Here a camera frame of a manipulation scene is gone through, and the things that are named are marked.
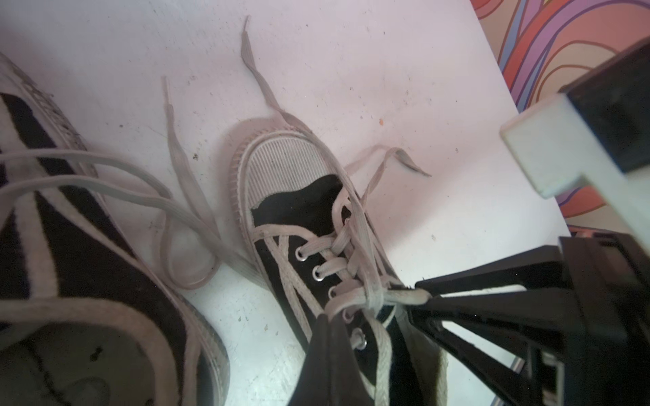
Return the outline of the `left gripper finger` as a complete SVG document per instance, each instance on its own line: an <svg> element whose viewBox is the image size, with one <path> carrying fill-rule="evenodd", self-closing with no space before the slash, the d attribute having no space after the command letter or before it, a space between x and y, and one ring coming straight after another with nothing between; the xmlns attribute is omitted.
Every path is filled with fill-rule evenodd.
<svg viewBox="0 0 650 406"><path fill-rule="evenodd" d="M318 316L289 404L355 404L355 355L341 316Z"/></svg>

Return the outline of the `sneaker white shoelace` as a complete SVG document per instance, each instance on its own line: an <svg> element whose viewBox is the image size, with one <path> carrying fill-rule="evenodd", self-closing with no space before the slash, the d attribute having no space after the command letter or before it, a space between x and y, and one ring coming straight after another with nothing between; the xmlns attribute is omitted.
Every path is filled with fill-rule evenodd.
<svg viewBox="0 0 650 406"><path fill-rule="evenodd" d="M271 87L257 69L248 34L250 20L250 16L245 17L241 34L240 55L245 66L256 79L266 103L277 111L289 126L297 129L315 146L320 148L324 157L328 159L328 164L340 176L343 189L348 192L350 198L351 217L346 227L358 257L357 263L362 276L362 285L331 299L325 307L325 312L329 317L334 317L352 306L359 306L362 309L367 309L377 314L385 305L396 306L404 304L405 306L420 306L421 304L426 304L432 297L426 291L422 289L391 290L388 288L388 283L380 277L377 270L377 262L375 261L375 248L371 236L372 228L368 223L367 213L365 211L366 199L358 197L347 172L340 165L333 152L313 134L305 123L293 114L285 111L279 105Z"/></svg>

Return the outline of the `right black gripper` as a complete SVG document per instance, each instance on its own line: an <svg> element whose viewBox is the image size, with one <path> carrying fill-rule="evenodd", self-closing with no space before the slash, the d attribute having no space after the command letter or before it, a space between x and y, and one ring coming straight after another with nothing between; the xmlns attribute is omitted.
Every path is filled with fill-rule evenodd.
<svg viewBox="0 0 650 406"><path fill-rule="evenodd" d="M568 238L416 283L411 323L507 405L649 402L649 42L641 40L501 129L540 196L594 188L627 233ZM440 296L521 285L570 291ZM512 370L445 327L455 323L525 360Z"/></svg>

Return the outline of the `black white sneaker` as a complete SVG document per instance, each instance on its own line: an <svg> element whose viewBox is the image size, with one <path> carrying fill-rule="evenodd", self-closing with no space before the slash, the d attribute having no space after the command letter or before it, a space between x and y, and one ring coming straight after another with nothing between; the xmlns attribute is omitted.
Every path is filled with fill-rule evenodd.
<svg viewBox="0 0 650 406"><path fill-rule="evenodd" d="M1 402L222 405L230 360L210 323L133 252L97 166L49 95L1 60Z"/></svg>
<svg viewBox="0 0 650 406"><path fill-rule="evenodd" d="M313 138L295 129L250 136L233 156L230 189L254 264L301 346L318 316L336 314L374 404L446 404L445 357L406 314L430 294L399 280L375 233L371 251L356 247L355 189Z"/></svg>

